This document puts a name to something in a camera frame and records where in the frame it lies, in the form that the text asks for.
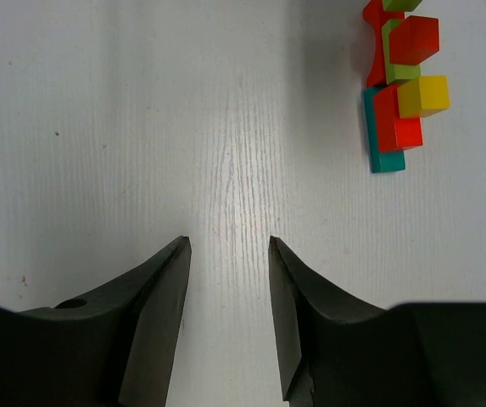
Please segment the red arch block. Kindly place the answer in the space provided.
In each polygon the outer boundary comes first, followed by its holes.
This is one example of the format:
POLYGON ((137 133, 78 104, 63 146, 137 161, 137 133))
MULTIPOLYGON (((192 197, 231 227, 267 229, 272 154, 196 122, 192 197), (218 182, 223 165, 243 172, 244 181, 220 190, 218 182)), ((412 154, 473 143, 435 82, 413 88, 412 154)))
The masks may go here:
POLYGON ((362 17, 371 26, 375 40, 374 58, 370 73, 366 79, 366 87, 383 86, 386 84, 386 72, 382 28, 389 20, 403 20, 405 13, 385 11, 382 0, 371 0, 364 7, 362 17))

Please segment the teal long block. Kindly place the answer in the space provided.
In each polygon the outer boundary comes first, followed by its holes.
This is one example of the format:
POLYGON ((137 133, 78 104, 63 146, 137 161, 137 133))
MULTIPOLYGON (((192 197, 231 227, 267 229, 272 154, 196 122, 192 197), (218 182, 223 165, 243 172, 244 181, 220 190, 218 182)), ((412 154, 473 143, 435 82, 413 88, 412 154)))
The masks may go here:
POLYGON ((405 155, 402 151, 381 153, 378 149, 377 120, 373 106, 374 96, 381 91, 380 86, 369 87, 362 93, 366 119, 366 139, 368 141, 371 172, 373 174, 393 173, 405 170, 405 155))

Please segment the small red cube block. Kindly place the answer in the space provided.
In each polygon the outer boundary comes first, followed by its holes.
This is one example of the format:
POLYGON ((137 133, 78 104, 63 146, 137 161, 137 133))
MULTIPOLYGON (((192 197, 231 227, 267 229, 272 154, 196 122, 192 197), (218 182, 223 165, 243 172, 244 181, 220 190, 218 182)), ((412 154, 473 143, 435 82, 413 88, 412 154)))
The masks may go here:
POLYGON ((391 30, 388 45, 390 63, 419 65, 440 50, 439 20, 411 15, 391 30))

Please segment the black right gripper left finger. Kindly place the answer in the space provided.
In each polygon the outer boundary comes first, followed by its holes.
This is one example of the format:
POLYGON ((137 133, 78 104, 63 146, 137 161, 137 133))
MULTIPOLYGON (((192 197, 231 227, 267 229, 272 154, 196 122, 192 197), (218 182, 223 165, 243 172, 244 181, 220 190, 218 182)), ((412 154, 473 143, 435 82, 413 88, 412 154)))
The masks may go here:
POLYGON ((165 405, 191 256, 178 237, 99 287, 20 313, 26 404, 136 406, 142 387, 151 405, 165 405))

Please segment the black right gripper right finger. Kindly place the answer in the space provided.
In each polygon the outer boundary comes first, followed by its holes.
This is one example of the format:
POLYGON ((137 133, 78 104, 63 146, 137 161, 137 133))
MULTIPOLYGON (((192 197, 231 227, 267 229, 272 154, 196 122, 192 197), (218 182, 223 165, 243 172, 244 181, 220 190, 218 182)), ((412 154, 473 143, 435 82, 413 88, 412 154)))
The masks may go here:
POLYGON ((269 281, 283 400, 390 402, 390 314, 312 270, 279 237, 269 241, 269 281))

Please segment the small green cube block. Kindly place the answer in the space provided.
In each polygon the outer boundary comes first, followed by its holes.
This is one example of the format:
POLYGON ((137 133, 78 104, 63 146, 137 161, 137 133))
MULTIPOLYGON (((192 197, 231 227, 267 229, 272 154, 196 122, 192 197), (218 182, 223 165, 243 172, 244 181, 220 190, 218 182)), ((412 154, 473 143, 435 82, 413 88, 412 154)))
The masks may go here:
POLYGON ((382 0, 383 10, 387 12, 413 12, 422 0, 382 0))

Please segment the red rectangular block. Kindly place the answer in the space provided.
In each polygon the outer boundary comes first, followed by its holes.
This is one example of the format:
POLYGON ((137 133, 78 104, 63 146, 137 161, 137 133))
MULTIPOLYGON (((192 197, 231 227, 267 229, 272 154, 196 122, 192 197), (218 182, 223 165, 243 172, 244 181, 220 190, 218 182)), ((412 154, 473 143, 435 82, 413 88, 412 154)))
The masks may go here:
POLYGON ((387 86, 372 99, 381 153, 405 151, 423 145, 421 121, 418 118, 403 119, 399 115, 397 90, 397 85, 387 86))

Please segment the green rectangular block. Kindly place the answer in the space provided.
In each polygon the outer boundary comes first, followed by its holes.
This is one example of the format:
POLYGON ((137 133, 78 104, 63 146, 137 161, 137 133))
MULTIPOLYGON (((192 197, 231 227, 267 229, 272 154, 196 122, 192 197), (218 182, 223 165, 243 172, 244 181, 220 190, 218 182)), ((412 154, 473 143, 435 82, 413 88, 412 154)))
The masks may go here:
POLYGON ((389 34, 400 25, 402 20, 392 19, 382 27, 383 57, 386 84, 401 83, 417 78, 421 75, 420 65, 394 64, 390 62, 389 34))

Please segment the yellow cube block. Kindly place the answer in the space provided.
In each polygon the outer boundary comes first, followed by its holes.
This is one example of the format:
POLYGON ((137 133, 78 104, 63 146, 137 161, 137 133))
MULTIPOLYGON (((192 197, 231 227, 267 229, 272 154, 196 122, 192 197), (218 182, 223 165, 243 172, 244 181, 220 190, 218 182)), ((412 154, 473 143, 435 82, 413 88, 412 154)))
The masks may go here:
POLYGON ((399 117, 424 118, 450 108, 446 75, 421 75, 397 87, 399 117))

